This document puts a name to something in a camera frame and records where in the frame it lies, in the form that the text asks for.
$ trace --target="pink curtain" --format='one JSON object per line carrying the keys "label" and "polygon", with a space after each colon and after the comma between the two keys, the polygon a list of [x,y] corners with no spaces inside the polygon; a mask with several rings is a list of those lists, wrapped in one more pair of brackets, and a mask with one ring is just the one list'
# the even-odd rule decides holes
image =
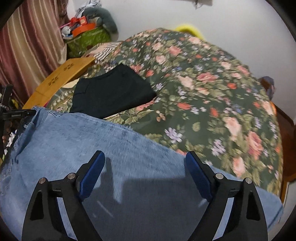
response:
{"label": "pink curtain", "polygon": [[13,84],[24,104],[37,86],[66,61],[59,26],[68,0],[25,0],[0,31],[0,83]]}

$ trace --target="bed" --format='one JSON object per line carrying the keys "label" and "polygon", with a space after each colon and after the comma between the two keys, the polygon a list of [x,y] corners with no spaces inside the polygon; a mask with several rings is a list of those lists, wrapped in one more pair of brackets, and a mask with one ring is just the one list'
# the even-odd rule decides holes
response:
{"label": "bed", "polygon": [[[280,195],[278,123],[264,88],[247,66],[206,41],[161,28],[96,46],[85,56],[90,52],[98,56],[97,64],[82,78],[123,63],[148,79],[158,94],[106,120],[130,126],[178,153],[193,150],[203,162],[238,178],[251,177]],[[76,82],[61,88],[47,108],[69,112]]]}

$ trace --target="green fabric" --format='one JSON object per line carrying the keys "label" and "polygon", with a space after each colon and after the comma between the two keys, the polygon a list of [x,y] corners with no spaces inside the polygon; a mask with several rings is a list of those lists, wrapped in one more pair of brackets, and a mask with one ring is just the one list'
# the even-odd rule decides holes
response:
{"label": "green fabric", "polygon": [[[149,80],[158,96],[107,120],[130,126],[178,153],[193,150],[204,163],[250,177],[280,195],[278,123],[265,90],[247,66],[206,41],[160,28],[122,42],[84,78],[120,63]],[[49,107],[68,112],[74,89],[60,90]]]}
{"label": "green fabric", "polygon": [[97,45],[98,43],[110,42],[110,34],[104,28],[95,28],[71,40],[65,40],[68,50],[68,58],[79,58],[87,50]]}

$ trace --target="folded black shirt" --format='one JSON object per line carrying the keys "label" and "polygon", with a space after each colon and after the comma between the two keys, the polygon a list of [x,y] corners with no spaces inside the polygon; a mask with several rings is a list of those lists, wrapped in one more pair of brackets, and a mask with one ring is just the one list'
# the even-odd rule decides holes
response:
{"label": "folded black shirt", "polygon": [[146,104],[156,97],[150,83],[131,68],[120,64],[91,79],[80,79],[70,113],[84,113],[99,119]]}

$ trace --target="blue cloth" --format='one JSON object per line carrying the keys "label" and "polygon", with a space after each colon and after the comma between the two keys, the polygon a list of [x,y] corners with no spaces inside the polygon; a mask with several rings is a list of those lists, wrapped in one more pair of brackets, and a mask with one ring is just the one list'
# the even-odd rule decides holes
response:
{"label": "blue cloth", "polygon": [[[184,156],[129,128],[81,113],[37,108],[29,120],[18,130],[21,134],[0,180],[0,211],[19,240],[39,178],[64,178],[88,162],[96,150],[105,153],[106,164],[83,205],[103,240],[180,241],[192,234],[208,203],[187,171]],[[275,195],[257,190],[270,229],[283,206]],[[60,198],[59,206],[67,233],[74,238]],[[223,234],[230,210],[231,200],[215,238]]]}

